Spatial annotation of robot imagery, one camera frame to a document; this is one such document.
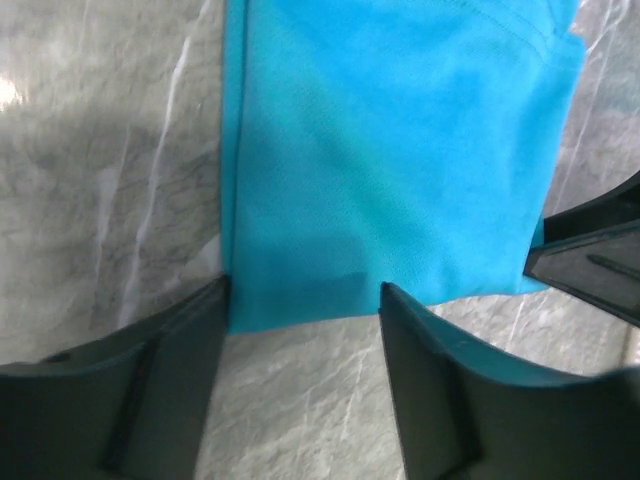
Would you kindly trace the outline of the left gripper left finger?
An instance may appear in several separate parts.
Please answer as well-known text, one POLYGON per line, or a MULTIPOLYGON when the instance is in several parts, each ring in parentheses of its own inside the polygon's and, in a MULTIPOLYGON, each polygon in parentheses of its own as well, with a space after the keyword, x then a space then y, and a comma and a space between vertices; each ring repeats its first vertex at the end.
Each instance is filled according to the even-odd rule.
POLYGON ((1 368, 5 479, 190 479, 227 334, 215 280, 146 319, 1 368))

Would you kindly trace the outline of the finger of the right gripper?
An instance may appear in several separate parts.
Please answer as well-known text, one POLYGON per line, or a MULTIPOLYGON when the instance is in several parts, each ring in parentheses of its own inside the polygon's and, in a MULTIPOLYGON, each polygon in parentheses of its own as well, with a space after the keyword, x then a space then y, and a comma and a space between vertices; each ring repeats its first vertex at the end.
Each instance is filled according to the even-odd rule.
POLYGON ((605 225, 556 215, 525 274, 633 326, 639 325, 639 221, 605 225))
POLYGON ((640 173, 605 194, 544 220, 544 243, 589 234, 639 219, 640 173))

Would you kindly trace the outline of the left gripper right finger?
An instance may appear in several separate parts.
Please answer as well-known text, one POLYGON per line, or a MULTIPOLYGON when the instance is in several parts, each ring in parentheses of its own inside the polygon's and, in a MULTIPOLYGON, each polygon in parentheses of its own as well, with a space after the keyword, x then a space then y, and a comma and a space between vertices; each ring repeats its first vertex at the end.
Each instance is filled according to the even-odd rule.
POLYGON ((380 324, 410 479, 635 479, 639 371, 580 376, 495 348, 394 284, 380 324))

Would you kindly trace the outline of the teal t-shirt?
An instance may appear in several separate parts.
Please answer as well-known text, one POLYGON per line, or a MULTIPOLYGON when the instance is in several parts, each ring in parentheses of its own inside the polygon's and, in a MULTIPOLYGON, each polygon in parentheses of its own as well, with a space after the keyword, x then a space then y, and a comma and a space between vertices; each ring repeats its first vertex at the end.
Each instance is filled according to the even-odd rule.
POLYGON ((231 1, 230 329, 535 292, 524 265, 586 56, 575 1, 231 1))

